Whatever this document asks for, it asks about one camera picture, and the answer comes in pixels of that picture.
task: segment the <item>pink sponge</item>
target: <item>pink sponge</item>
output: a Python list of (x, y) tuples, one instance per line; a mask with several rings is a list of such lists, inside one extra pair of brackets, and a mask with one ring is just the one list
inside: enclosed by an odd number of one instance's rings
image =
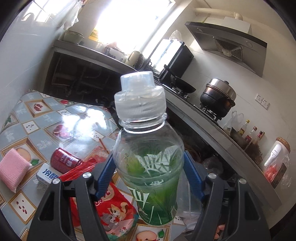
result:
[(15, 193), (30, 166), (31, 164), (12, 148), (0, 161), (0, 179)]

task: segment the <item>range hood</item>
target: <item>range hood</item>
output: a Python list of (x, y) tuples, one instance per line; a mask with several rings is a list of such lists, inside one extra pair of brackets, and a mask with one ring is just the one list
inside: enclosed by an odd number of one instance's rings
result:
[(187, 22), (185, 25), (202, 50), (229, 59), (262, 77), (266, 42), (222, 25), (200, 22)]

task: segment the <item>kettle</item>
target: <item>kettle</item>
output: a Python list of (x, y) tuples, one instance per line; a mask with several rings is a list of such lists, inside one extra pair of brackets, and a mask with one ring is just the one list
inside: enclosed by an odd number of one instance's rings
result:
[(134, 50), (133, 52), (131, 52), (131, 54), (128, 56), (128, 58), (126, 59), (125, 64), (133, 67), (135, 65), (135, 63), (137, 62), (139, 56), (140, 56), (141, 52)]

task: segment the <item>clear plastic cap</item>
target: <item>clear plastic cap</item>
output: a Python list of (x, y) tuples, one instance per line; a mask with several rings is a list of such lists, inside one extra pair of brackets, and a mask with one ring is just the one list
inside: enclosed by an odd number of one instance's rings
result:
[(120, 80), (122, 91), (114, 95), (119, 119), (145, 121), (165, 113), (165, 92), (162, 86), (155, 85), (151, 71), (125, 74)]

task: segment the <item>metal pot lid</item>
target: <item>metal pot lid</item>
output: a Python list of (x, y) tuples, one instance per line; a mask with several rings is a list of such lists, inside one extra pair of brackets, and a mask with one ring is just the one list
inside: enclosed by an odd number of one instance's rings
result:
[(220, 90), (222, 93), (227, 95), (233, 101), (237, 97), (234, 89), (231, 88), (231, 86), (227, 81), (214, 78), (214, 79), (211, 79), (211, 81), (206, 86), (214, 87), (215, 89)]

